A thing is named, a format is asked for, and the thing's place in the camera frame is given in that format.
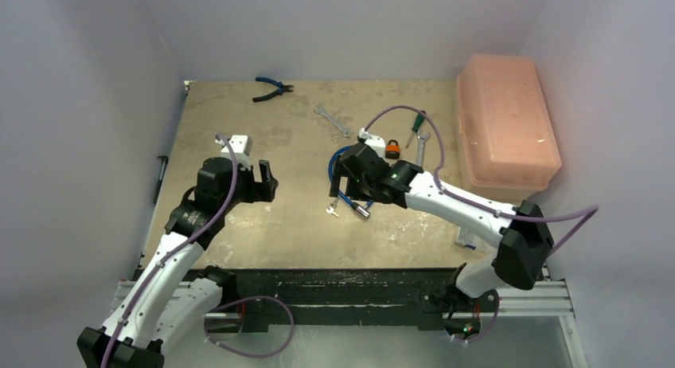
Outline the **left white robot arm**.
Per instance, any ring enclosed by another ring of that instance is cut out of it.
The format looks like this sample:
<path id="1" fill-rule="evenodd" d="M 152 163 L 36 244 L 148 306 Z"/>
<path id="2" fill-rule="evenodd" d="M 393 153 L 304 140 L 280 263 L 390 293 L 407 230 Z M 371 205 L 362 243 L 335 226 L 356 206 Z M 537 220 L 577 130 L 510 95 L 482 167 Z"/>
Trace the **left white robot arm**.
<path id="1" fill-rule="evenodd" d="M 194 263 L 224 228 L 225 216 L 240 203 L 272 202 L 279 185 L 270 163 L 254 176 L 245 155 L 206 159 L 169 216 L 150 262 L 133 288 L 98 328 L 86 327 L 76 341 L 87 367 L 162 367 L 166 353 L 211 310 L 243 312 L 247 302 L 236 275 L 203 268 L 186 293 L 175 291 Z"/>

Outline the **silver key bunch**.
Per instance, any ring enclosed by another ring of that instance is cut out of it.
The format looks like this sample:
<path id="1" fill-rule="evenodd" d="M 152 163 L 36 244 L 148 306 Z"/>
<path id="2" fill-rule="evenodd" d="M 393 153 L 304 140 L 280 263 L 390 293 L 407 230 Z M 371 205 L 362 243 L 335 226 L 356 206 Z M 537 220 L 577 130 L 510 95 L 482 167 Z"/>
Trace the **silver key bunch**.
<path id="1" fill-rule="evenodd" d="M 330 204 L 326 207 L 326 212 L 327 212 L 329 215 L 333 215 L 333 216 L 335 216 L 335 217 L 340 217 L 340 215 L 336 212 L 336 207 L 337 207 L 338 203 L 340 202 L 340 200 L 341 200 L 340 197 L 336 197 L 336 198 L 333 199 L 333 200 L 330 202 Z"/>

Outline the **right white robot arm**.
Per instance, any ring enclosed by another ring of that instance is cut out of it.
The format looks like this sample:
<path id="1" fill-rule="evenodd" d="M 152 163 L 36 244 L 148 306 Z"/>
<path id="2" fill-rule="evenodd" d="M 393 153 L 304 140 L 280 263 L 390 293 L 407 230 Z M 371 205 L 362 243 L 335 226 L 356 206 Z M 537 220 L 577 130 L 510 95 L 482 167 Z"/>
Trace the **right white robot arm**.
<path id="1" fill-rule="evenodd" d="M 467 229 L 491 247 L 493 256 L 461 264 L 439 297 L 465 310 L 479 297 L 500 287 L 533 289 L 552 251 L 553 240 L 538 205 L 519 206 L 481 198 L 439 181 L 408 161 L 391 164 L 366 143 L 348 147 L 330 162 L 330 196 L 391 204 L 429 213 Z"/>

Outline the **blue cable lock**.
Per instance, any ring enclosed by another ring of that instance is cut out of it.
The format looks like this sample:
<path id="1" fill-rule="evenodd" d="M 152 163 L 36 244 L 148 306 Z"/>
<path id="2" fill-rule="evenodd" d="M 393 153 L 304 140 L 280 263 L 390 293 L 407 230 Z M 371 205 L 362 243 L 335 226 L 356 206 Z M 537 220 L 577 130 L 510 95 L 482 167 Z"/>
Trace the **blue cable lock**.
<path id="1" fill-rule="evenodd" d="M 348 149 L 350 149 L 350 146 L 342 147 L 338 150 L 336 150 L 333 155 L 331 156 L 329 160 L 329 164 L 327 167 L 327 173 L 329 177 L 329 165 L 331 162 L 336 162 L 339 158 L 340 155 L 345 153 Z M 350 209 L 359 217 L 361 217 L 364 220 L 368 220 L 370 217 L 370 212 L 369 208 L 373 205 L 373 201 L 368 201 L 364 205 L 360 205 L 356 203 L 355 201 L 351 201 L 349 198 L 345 196 L 343 193 L 343 197 L 340 198 L 346 205 L 350 207 Z"/>

